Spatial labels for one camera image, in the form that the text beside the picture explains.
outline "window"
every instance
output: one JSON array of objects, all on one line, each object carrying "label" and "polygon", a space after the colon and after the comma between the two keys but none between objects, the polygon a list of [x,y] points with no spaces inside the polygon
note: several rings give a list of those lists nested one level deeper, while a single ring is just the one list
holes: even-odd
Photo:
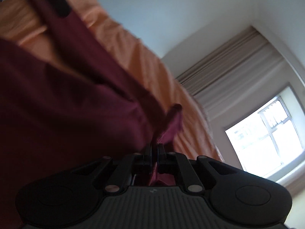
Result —
[{"label": "window", "polygon": [[[284,100],[287,100],[292,113]],[[226,130],[245,171],[267,178],[303,153],[302,140],[292,117],[296,111],[304,117],[291,88],[287,87],[250,116]],[[305,117],[301,123],[301,126],[305,126]]]}]

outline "peach fabric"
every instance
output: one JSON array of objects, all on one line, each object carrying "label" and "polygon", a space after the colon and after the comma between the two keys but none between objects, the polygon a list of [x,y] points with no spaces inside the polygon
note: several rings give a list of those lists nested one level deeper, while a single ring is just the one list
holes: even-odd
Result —
[{"label": "peach fabric", "polygon": [[[207,155],[222,157],[211,140],[208,123],[201,107],[173,78],[160,59],[119,23],[109,17],[97,0],[68,0],[100,44],[116,61],[148,89],[167,111],[174,103],[183,107],[183,132],[174,141],[177,152],[190,159]],[[61,71],[87,82],[81,73],[68,67],[57,54],[47,27],[27,0],[0,3],[0,37],[14,41],[34,56]]]}]

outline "dark red cloth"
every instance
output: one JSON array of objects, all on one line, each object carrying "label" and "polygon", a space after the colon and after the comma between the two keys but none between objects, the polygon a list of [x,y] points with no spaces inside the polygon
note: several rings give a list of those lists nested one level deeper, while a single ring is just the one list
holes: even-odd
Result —
[{"label": "dark red cloth", "polygon": [[25,184],[101,156],[140,152],[154,131],[154,142],[168,143],[166,150],[173,151],[181,127],[181,106],[166,117],[74,11],[59,18],[46,0],[29,1],[60,54],[94,84],[0,39],[1,228],[21,226],[14,200]]}]

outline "ceiling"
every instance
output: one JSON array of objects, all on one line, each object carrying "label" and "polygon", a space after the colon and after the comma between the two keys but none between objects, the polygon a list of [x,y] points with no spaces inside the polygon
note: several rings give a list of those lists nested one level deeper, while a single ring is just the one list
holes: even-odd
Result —
[{"label": "ceiling", "polygon": [[[160,58],[202,28],[207,28],[208,31],[217,30],[210,27],[217,19],[223,20],[222,17],[228,12],[235,17],[243,17],[241,23],[250,25],[249,16],[246,16],[247,22],[244,22],[244,14],[251,14],[250,0],[99,0],[99,2],[115,20],[141,38],[144,44]],[[171,63],[166,59],[165,63],[175,76],[186,68],[183,63]]]}]

